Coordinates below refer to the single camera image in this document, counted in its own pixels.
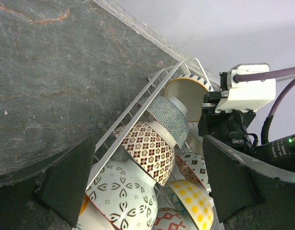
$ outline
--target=dish rack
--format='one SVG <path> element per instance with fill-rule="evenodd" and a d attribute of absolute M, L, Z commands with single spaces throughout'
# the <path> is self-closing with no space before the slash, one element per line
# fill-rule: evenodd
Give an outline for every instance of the dish rack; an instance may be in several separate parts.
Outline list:
<path fill-rule="evenodd" d="M 93 180 L 97 177 L 98 173 L 101 171 L 101 169 L 104 167 L 104 165 L 107 163 L 107 161 L 112 157 L 114 152 L 117 150 L 117 148 L 122 143 L 123 139 L 126 137 L 128 132 L 132 129 L 132 127 L 135 125 L 135 123 L 142 119 L 145 115 L 146 108 L 150 105 L 150 103 L 153 101 L 153 99 L 157 95 L 161 95 L 162 91 L 165 88 L 165 85 L 167 82 L 175 79 L 176 77 L 182 75 L 182 74 L 192 74 L 191 66 L 196 65 L 196 67 L 201 72 L 195 72 L 195 75 L 200 75 L 201 77 L 205 78 L 206 81 L 210 84 L 210 81 L 200 63 L 200 61 L 196 58 L 191 59 L 189 61 L 182 61 L 177 63 L 174 66 L 168 67 L 166 69 L 161 69 L 156 73 L 153 73 L 148 76 L 148 83 L 143 88 L 143 90 L 137 95 L 137 97 L 130 103 L 130 105 L 122 112 L 122 114 L 119 116 L 119 118 L 114 122 L 114 124 L 107 130 L 107 132 L 103 135 L 103 137 L 99 140 L 99 142 L 95 145 L 95 161 L 98 162 L 98 164 L 92 169 L 91 174 L 94 174 L 94 177 L 89 179 L 87 188 L 91 185 Z M 145 97 L 148 97 L 146 102 L 140 107 L 137 108 L 136 103 Z M 109 136 L 112 134 L 112 132 L 119 127 L 120 125 L 125 125 L 125 123 L 128 122 L 123 132 L 120 133 L 120 135 L 116 138 L 116 140 L 112 144 L 106 143 L 106 140 L 109 138 Z M 197 128 L 197 123 L 189 123 L 190 128 Z M 105 147 L 105 153 L 103 155 L 98 154 L 98 150 Z M 184 144 L 183 148 L 180 151 L 189 151 L 190 148 L 187 143 Z M 174 164 L 172 173 L 170 175 L 170 178 L 168 181 L 172 180 L 179 180 L 179 179 L 185 179 L 182 173 L 180 173 L 178 167 L 176 164 Z M 166 196 L 166 193 L 162 186 L 156 183 L 154 186 L 155 194 L 157 196 L 158 200 L 158 207 L 171 207 L 174 209 L 174 206 Z"/>

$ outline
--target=yellow dot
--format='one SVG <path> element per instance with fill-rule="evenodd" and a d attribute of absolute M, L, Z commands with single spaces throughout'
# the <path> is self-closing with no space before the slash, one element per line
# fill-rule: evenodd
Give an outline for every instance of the yellow dot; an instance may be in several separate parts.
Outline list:
<path fill-rule="evenodd" d="M 198 210 L 197 206 L 192 207 L 192 212 L 197 212 L 197 210 Z"/>
<path fill-rule="evenodd" d="M 202 216 L 202 215 L 199 215 L 199 216 L 197 217 L 197 220 L 198 220 L 199 222 L 201 222 L 201 221 L 203 220 L 203 216 Z"/>
<path fill-rule="evenodd" d="M 191 203 L 191 198 L 190 197 L 187 197 L 186 198 L 186 202 L 189 204 L 189 203 Z"/>

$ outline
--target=yellow bowl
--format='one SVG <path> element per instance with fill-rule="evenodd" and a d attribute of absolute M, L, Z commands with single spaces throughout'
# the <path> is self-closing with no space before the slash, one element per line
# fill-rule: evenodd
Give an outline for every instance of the yellow bowl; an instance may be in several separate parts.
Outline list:
<path fill-rule="evenodd" d="M 171 181 L 168 182 L 168 186 L 185 206 L 197 228 L 210 230 L 214 221 L 214 213 L 206 193 L 187 180 Z"/>

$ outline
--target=metal rack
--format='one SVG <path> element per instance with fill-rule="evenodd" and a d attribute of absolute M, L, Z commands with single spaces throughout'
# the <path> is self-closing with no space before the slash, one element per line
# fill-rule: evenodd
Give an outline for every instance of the metal rack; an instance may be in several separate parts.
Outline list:
<path fill-rule="evenodd" d="M 166 69 L 161 69 L 156 73 L 153 73 L 149 75 L 148 84 L 143 88 L 143 90 L 137 95 L 137 97 L 130 103 L 130 105 L 125 109 L 125 111 L 120 115 L 120 117 L 114 122 L 114 124 L 108 129 L 108 131 L 103 135 L 103 137 L 99 140 L 99 142 L 95 145 L 95 153 L 98 151 L 98 149 L 104 145 L 107 149 L 106 153 L 99 159 L 97 155 L 95 154 L 94 157 L 98 161 L 98 164 L 92 169 L 91 174 L 94 174 L 94 177 L 91 177 L 87 184 L 87 189 L 93 182 L 93 180 L 97 177 L 98 173 L 102 170 L 104 165 L 107 163 L 107 161 L 111 158 L 111 156 L 114 154 L 114 152 L 117 150 L 117 148 L 120 146 L 123 139 L 126 137 L 128 132 L 132 129 L 132 127 L 135 125 L 135 123 L 139 120 L 139 118 L 144 114 L 146 108 L 150 105 L 150 103 L 153 101 L 153 99 L 160 94 L 160 92 L 164 89 L 164 86 L 169 80 L 173 80 L 176 77 L 174 75 L 177 74 L 179 76 L 180 74 L 191 74 L 191 71 L 188 68 L 188 65 L 193 64 L 197 65 L 197 68 L 200 69 L 201 72 L 195 72 L 196 75 L 200 75 L 206 79 L 206 81 L 210 84 L 210 81 L 200 63 L 200 61 L 196 58 L 191 59 L 189 61 L 182 61 L 177 63 L 174 66 L 171 66 Z M 143 99 L 144 94 L 148 93 L 149 97 L 147 101 L 141 106 L 141 108 L 136 112 L 136 114 L 132 114 L 131 110 L 136 107 L 136 103 Z M 108 146 L 105 142 L 109 138 L 109 136 L 112 134 L 112 132 L 120 125 L 124 125 L 123 119 L 126 116 L 130 116 L 131 120 L 126 125 L 123 132 L 119 135 L 119 137 L 110 145 Z M 197 123 L 189 123 L 190 127 L 197 127 Z M 187 143 L 185 143 L 183 150 L 189 150 L 189 146 Z M 169 181 L 172 180 L 178 180 L 178 179 L 184 179 L 183 175 L 178 170 L 176 164 L 174 165 L 173 171 L 171 173 L 171 176 L 169 178 Z M 155 186 L 155 193 L 157 196 L 157 199 L 159 201 L 159 208 L 161 207 L 167 207 L 168 205 L 173 208 L 173 205 L 168 200 L 167 196 L 165 195 L 165 192 L 162 191 L 163 187 L 160 185 Z"/>

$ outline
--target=brown patterned bowl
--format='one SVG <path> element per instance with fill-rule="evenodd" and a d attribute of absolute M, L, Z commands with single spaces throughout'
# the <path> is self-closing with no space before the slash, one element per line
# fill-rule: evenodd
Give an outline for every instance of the brown patterned bowl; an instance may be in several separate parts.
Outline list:
<path fill-rule="evenodd" d="M 125 129 L 113 131 L 117 138 Z M 161 186 L 167 182 L 175 162 L 175 152 L 146 122 L 137 122 L 129 131 L 122 146 L 133 159 Z"/>

